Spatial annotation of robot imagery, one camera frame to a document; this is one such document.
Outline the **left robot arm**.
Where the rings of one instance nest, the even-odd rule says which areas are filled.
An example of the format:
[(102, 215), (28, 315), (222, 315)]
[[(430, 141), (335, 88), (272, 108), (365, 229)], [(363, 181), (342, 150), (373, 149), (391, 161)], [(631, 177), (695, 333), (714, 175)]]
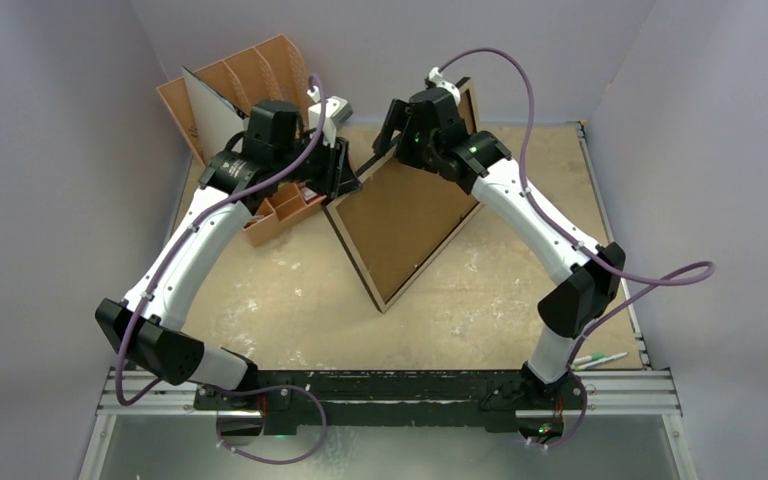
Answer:
[(360, 182), (338, 129), (350, 103), (332, 96), (301, 114), (264, 100), (203, 171), (185, 218), (151, 267), (122, 299), (104, 299), (95, 318), (117, 353), (116, 373), (132, 362), (171, 385), (208, 384), (232, 408), (252, 405), (258, 367), (241, 354), (183, 333), (193, 300), (230, 241), (282, 184), (300, 183), (329, 199)]

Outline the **orange file organizer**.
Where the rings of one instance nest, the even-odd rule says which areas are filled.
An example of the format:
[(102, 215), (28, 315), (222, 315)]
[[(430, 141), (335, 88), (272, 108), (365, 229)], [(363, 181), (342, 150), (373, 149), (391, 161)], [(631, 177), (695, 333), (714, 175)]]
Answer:
[[(196, 69), (192, 74), (234, 108), (248, 114), (260, 100), (288, 100), (307, 112), (308, 70), (300, 49), (285, 35), (277, 35), (222, 60)], [(193, 156), (205, 166), (225, 143), (209, 145), (208, 128), (199, 125), (194, 95), (181, 76), (157, 88)], [(243, 229), (252, 246), (277, 237), (320, 210), (323, 195), (300, 183), (282, 184), (257, 210)]]

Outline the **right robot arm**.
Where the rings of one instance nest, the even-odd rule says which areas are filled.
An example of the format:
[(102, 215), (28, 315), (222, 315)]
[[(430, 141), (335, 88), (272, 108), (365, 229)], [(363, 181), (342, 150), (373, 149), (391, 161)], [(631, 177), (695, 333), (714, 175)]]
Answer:
[(626, 255), (578, 230), (523, 177), (501, 140), (469, 131), (459, 104), (453, 87), (392, 100), (373, 150), (456, 184), (505, 220), (544, 267), (555, 287), (538, 302), (543, 327), (521, 381), (524, 399), (544, 407), (559, 396), (585, 328), (616, 298)]

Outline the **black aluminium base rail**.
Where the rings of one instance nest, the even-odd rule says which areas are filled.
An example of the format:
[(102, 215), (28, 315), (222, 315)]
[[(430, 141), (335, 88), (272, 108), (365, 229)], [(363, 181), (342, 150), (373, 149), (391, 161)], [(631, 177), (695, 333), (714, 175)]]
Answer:
[(161, 382), (132, 406), (106, 382), (98, 412), (201, 415), (243, 421), (266, 435), (301, 426), (475, 427), (554, 440), (581, 417), (680, 413), (666, 371), (594, 370), (556, 390), (529, 391), (517, 370), (263, 370), (264, 392), (228, 395), (192, 383)]

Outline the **white binder folder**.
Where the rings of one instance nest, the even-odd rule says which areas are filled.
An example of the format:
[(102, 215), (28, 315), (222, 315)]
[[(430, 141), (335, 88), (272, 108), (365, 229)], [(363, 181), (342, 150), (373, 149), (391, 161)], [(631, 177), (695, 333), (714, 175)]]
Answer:
[(248, 116), (185, 66), (181, 67), (205, 164), (246, 130)]

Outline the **white green pen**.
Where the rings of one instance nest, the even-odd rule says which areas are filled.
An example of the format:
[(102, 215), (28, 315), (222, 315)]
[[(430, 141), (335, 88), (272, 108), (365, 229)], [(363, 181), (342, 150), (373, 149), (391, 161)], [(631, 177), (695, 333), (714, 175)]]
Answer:
[(594, 353), (594, 354), (591, 354), (591, 355), (575, 358), (573, 360), (573, 362), (572, 362), (572, 365), (573, 366), (584, 365), (584, 364), (588, 364), (588, 363), (591, 363), (591, 362), (594, 362), (594, 361), (601, 360), (604, 357), (605, 357), (604, 353), (597, 352), (597, 353)]

